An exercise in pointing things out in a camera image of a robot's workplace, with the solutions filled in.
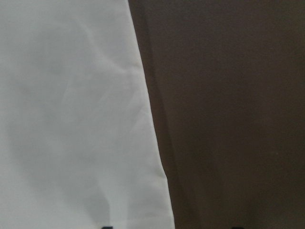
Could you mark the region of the cream long sleeve cat shirt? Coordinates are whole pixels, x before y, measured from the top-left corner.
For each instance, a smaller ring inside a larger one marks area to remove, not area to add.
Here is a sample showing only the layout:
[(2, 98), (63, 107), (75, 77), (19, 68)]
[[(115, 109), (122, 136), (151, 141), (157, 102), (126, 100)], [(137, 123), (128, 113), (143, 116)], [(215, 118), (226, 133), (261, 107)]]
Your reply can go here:
[(1, 1), (0, 226), (175, 227), (128, 1)]

